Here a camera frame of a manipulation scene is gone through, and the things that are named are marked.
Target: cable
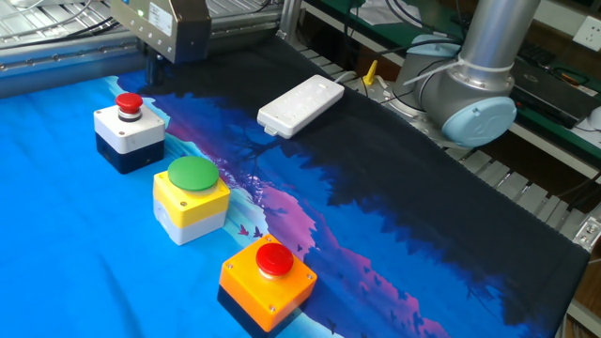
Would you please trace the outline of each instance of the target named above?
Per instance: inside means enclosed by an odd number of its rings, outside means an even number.
[[[401,12],[403,12],[403,14],[405,14],[408,18],[410,18],[411,20],[413,20],[416,23],[419,23],[422,27],[420,27],[422,30],[425,30],[425,28],[428,28],[430,31],[432,32],[437,32],[437,33],[441,33],[444,34],[446,37],[452,37],[452,38],[456,38],[454,35],[446,33],[446,32],[442,32],[439,29],[437,29],[435,26],[424,23],[423,21],[421,21],[420,19],[414,17],[413,15],[411,15],[411,13],[407,12],[406,9],[404,9],[401,4],[399,4],[398,0],[393,0],[394,4],[401,10]],[[401,22],[406,22],[407,20],[405,18],[403,18],[400,14],[398,14],[396,12],[396,10],[394,10],[393,6],[391,5],[390,0],[386,0],[386,5],[388,6],[388,9],[391,11],[392,14],[394,14],[394,16],[396,18],[398,18],[398,20],[400,20]]]
[[[93,25],[91,25],[91,26],[89,26],[87,28],[80,29],[77,32],[73,32],[73,33],[67,35],[67,37],[75,37],[75,36],[78,36],[78,35],[83,34],[85,32],[93,31],[94,29],[96,29],[98,27],[102,27],[106,23],[109,23],[112,19],[113,19],[113,17],[108,17],[106,20],[103,20],[103,21],[101,21],[99,23],[93,24]]]
[[[87,0],[85,2],[84,6],[82,7],[82,9],[80,9],[77,13],[73,14],[69,18],[67,18],[67,19],[65,19],[63,21],[60,21],[58,23],[48,24],[48,25],[43,26],[41,28],[30,29],[30,30],[26,30],[24,32],[11,33],[11,34],[8,34],[8,35],[0,36],[0,38],[14,38],[14,37],[18,37],[18,36],[24,36],[24,35],[27,35],[27,34],[34,34],[34,33],[40,32],[40,31],[44,31],[44,30],[55,28],[55,27],[57,27],[59,25],[65,24],[65,23],[70,23],[71,21],[77,19],[77,17],[79,17],[87,8],[89,8],[91,4],[92,4],[92,0]]]
[[[254,11],[253,13],[258,13],[261,10],[267,8],[267,6],[271,5],[271,0],[267,0],[267,2],[265,4],[263,4],[263,6],[261,6],[261,8],[257,9],[256,11]]]
[[[353,33],[351,33],[351,35],[348,34],[348,20],[350,20],[350,14],[351,11],[350,9],[352,8],[353,4],[354,4],[354,0],[350,0],[348,2],[348,11],[347,11],[347,17],[345,19],[345,46],[347,47],[347,50],[350,51],[351,47],[350,47],[350,37],[352,36],[352,34],[354,34],[357,31],[357,26],[359,25],[359,9],[357,8],[357,12],[355,13],[355,26],[353,27]],[[351,56],[348,61],[350,62],[350,66],[353,69],[357,68],[357,64],[355,64],[355,61],[353,60],[353,57]],[[369,100],[369,93],[367,92],[367,85],[365,85],[365,81],[363,80],[363,77],[361,77],[361,83],[363,85],[363,89],[365,89],[365,97],[367,98],[367,100]]]
[[[411,91],[409,91],[409,93],[411,93],[411,92],[413,92],[413,91],[415,90],[415,86],[416,86],[416,85],[414,85],[414,86],[413,86],[413,89],[411,89]],[[402,95],[401,95],[401,96],[397,96],[397,95],[396,95],[396,93],[394,93],[394,88],[393,88],[393,95],[394,95],[395,97],[397,97],[397,98],[400,98],[400,97],[402,97]],[[401,102],[401,103],[403,103],[403,104],[405,104],[406,106],[408,106],[409,108],[411,108],[411,109],[413,109],[413,110],[415,110],[415,111],[418,111],[418,112],[420,112],[420,113],[425,113],[425,110],[423,110],[423,109],[420,109],[420,108],[417,108],[417,107],[413,107],[412,105],[405,103],[405,102],[404,102],[403,100],[401,100],[401,99],[399,99],[398,101],[399,101],[399,102]]]
[[[414,90],[415,90],[415,88],[413,88],[413,89],[411,89],[410,91],[408,91],[407,93],[405,93],[405,94],[401,94],[401,95],[399,95],[399,96],[396,96],[396,95],[393,93],[393,96],[392,96],[391,98],[389,98],[389,99],[387,99],[387,100],[384,100],[384,101],[382,101],[382,102],[379,102],[379,104],[383,104],[383,103],[386,103],[386,102],[388,102],[388,101],[392,101],[392,100],[394,100],[394,99],[400,99],[400,98],[402,98],[402,97],[404,97],[404,96],[407,96],[407,95],[409,95],[409,94],[413,93],[413,91],[414,91]]]
[[[457,44],[457,45],[461,45],[462,42],[461,41],[455,41],[455,40],[449,40],[449,39],[435,39],[435,40],[429,40],[429,41],[422,41],[422,42],[416,42],[416,43],[411,43],[408,47],[403,47],[403,46],[399,46],[396,48],[392,48],[386,51],[381,51],[381,52],[373,52],[373,53],[361,53],[359,50],[353,48],[352,46],[350,46],[350,42],[349,42],[349,35],[348,35],[348,22],[350,21],[350,15],[351,15],[351,9],[354,5],[355,1],[351,0],[348,2],[348,8],[347,8],[347,15],[345,17],[345,24],[344,24],[344,39],[345,39],[345,44],[347,49],[350,52],[353,52],[355,55],[357,56],[382,56],[385,54],[390,54],[390,53],[399,53],[399,52],[406,52],[407,50],[414,48],[414,47],[418,47],[418,46],[424,46],[424,45],[428,45],[428,44],[438,44],[438,43],[447,43],[447,44]]]
[[[30,11],[31,9],[36,8],[39,4],[41,4],[42,1],[44,1],[44,0],[39,0],[39,1],[37,1],[37,3],[31,5],[28,8],[25,8],[24,10],[18,10],[16,12],[12,12],[12,13],[9,13],[9,14],[6,14],[6,15],[2,15],[2,16],[0,16],[0,20],[3,20],[5,18],[10,18],[11,16],[15,16],[17,14],[23,14],[24,12]]]
[[[384,78],[382,78],[381,76],[379,76],[379,75],[375,75],[375,76],[374,76],[374,79],[378,80],[378,82],[379,82],[379,85],[381,85],[381,86],[382,86],[382,89],[386,89],[386,88],[388,88],[388,85],[386,84],[386,81],[384,81]]]
[[[430,67],[438,64],[438,63],[442,63],[442,62],[447,62],[449,60],[452,60],[453,58],[446,58],[446,59],[441,59],[441,60],[437,60],[432,62],[431,64],[429,64],[426,68],[422,69],[422,71],[420,71],[417,76],[422,75],[422,73],[424,73],[427,69],[429,69]],[[432,75],[428,76],[427,79],[425,79],[424,84],[422,84],[422,87],[420,88],[420,95],[418,98],[418,102],[420,103],[420,105],[424,106],[424,104],[422,103],[424,101],[424,90],[425,87],[428,85],[428,83],[430,83],[430,80],[432,79],[432,77],[435,75],[436,73],[433,73]]]
[[[599,177],[601,177],[601,173],[598,173],[598,174],[597,174],[597,175],[595,175],[593,178],[589,178],[589,179],[585,180],[584,182],[582,182],[582,183],[578,184],[578,185],[577,185],[576,187],[574,187],[574,188],[571,188],[571,189],[569,189],[569,190],[567,190],[567,191],[565,191],[565,192],[562,192],[562,193],[556,194],[556,196],[557,196],[557,197],[563,197],[563,196],[566,196],[566,195],[567,195],[568,193],[570,193],[570,192],[575,192],[576,190],[578,190],[578,189],[580,189],[580,188],[582,188],[582,187],[584,187],[584,186],[586,186],[586,185],[588,185],[588,184],[591,184],[591,182],[595,182],[597,179],[599,179]]]
[[[112,29],[114,29],[114,28],[116,28],[118,26],[120,26],[119,23],[112,23],[108,27],[105,27],[105,28],[99,29],[97,31],[91,32],[91,35],[92,36],[100,35],[100,34],[108,32],[108,31],[110,31],[110,30],[112,30]],[[78,31],[78,32],[82,32],[83,33],[84,31],[87,31],[87,30],[89,30],[89,27],[86,28],[85,30],[82,29],[81,31]],[[20,47],[39,46],[39,45],[44,45],[44,44],[48,44],[48,43],[73,41],[73,40],[76,40],[76,39],[79,39],[79,38],[85,38],[85,37],[81,36],[82,33],[78,33],[78,32],[74,32],[74,33],[72,33],[73,35],[69,35],[69,36],[65,36],[65,37],[61,37],[61,38],[50,38],[50,39],[45,39],[45,40],[42,40],[42,41],[35,41],[35,42],[24,43],[24,44],[18,45],[17,47],[20,48]],[[0,47],[0,51],[4,51],[4,50],[8,50],[8,49],[13,49],[13,48],[15,48],[15,47],[14,46]]]

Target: label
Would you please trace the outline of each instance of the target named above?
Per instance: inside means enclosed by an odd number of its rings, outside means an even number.
[[[166,10],[158,7],[157,5],[150,3],[150,9],[148,11],[148,21],[153,26],[159,28],[164,34],[171,37],[171,27],[173,26],[173,16]]]
[[[588,94],[588,95],[590,95],[592,97],[594,97],[597,94],[599,94],[599,93],[595,92],[594,90],[590,89],[589,87],[585,87],[584,85],[579,85],[578,86],[578,90],[581,91],[581,92],[584,92],[584,93],[586,93],[586,94]]]

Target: green button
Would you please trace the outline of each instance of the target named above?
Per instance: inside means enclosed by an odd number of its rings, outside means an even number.
[[[176,187],[191,192],[208,189],[219,179],[219,169],[213,162],[195,156],[173,161],[169,164],[167,173]]]

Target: electronic equipment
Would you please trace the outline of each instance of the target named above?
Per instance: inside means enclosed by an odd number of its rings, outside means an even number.
[[[517,56],[534,66],[547,67],[555,60],[555,54],[545,48],[528,41],[522,43]]]
[[[511,73],[516,85],[510,98],[566,128],[574,128],[599,106],[599,100],[520,59]]]
[[[345,88],[314,75],[259,109],[256,121],[271,136],[289,139],[342,98]]]

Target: blue tablecloth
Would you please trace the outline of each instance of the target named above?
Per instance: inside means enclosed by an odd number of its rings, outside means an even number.
[[[274,38],[168,71],[0,100],[0,337],[244,337],[217,302],[224,260],[273,234],[319,276],[283,337],[550,337],[588,255],[393,113],[347,91],[291,140],[259,107],[319,72]],[[120,175],[93,112],[138,92],[166,156]],[[152,177],[214,161],[223,229],[182,247]]]

